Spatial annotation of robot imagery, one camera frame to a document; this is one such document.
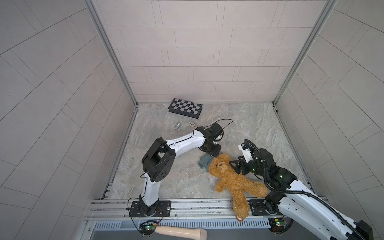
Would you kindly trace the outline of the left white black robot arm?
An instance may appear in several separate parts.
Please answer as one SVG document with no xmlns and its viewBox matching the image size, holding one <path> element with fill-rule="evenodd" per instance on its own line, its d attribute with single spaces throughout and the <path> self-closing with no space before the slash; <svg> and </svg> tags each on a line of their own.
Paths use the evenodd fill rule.
<svg viewBox="0 0 384 240">
<path fill-rule="evenodd" d="M 218 142 L 224 136 L 224 129 L 218 124 L 198 127 L 191 133 L 173 140 L 158 138 L 142 158 L 144 178 L 143 191 L 139 196 L 139 206 L 145 216 L 150 217 L 156 212 L 159 204 L 161 181 L 170 173 L 176 157 L 195 148 L 217 157 L 221 150 Z"/>
</svg>

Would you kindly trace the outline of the grey-green teddy sweater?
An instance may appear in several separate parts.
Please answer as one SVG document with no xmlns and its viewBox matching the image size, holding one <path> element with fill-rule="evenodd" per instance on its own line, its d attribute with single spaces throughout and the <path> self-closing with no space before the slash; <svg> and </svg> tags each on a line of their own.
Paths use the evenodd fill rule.
<svg viewBox="0 0 384 240">
<path fill-rule="evenodd" d="M 209 172 L 209 166 L 210 166 L 210 164 L 214 158 L 215 157 L 213 157 L 209 154 L 205 154 L 203 157 L 200 158 L 200 160 L 198 162 L 198 166 L 208 173 Z"/>
</svg>

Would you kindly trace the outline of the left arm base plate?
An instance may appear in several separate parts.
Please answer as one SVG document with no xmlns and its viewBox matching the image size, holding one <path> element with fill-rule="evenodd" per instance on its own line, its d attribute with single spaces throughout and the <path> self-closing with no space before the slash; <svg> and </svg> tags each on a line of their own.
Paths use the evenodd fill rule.
<svg viewBox="0 0 384 240">
<path fill-rule="evenodd" d="M 157 201 L 151 207 L 142 204 L 140 201 L 133 201 L 127 210 L 132 218 L 169 217 L 171 201 Z"/>
</svg>

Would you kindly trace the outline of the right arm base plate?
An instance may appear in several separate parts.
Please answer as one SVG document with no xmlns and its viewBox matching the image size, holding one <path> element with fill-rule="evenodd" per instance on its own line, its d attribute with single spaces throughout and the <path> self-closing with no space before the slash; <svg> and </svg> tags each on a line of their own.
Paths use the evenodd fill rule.
<svg viewBox="0 0 384 240">
<path fill-rule="evenodd" d="M 249 199 L 248 203 L 252 216 L 276 216 L 280 214 L 277 208 L 268 207 L 264 199 Z"/>
</svg>

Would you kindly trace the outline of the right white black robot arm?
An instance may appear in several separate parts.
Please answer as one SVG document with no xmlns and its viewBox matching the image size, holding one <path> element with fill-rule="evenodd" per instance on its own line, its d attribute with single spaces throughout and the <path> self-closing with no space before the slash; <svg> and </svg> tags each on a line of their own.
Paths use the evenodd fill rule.
<svg viewBox="0 0 384 240">
<path fill-rule="evenodd" d="M 277 166 L 265 149 L 240 144 L 242 156 L 231 161 L 237 174 L 263 177 L 270 190 L 267 210 L 294 220 L 321 240 L 372 240 L 372 227 L 345 216 L 314 194 L 289 170 Z"/>
</svg>

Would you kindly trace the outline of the tan teddy bear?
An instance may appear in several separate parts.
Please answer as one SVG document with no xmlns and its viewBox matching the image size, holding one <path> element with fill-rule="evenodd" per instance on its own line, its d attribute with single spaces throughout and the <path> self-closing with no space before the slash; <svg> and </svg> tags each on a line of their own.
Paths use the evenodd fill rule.
<svg viewBox="0 0 384 240">
<path fill-rule="evenodd" d="M 215 191 L 221 193 L 228 190 L 233 198 L 233 210 L 239 218 L 249 216 L 250 206 L 245 192 L 256 198 L 264 198 L 269 191 L 264 183 L 254 182 L 243 175 L 236 174 L 230 166 L 231 157 L 228 154 L 220 154 L 213 159 L 209 166 L 209 174 L 219 179 Z"/>
</svg>

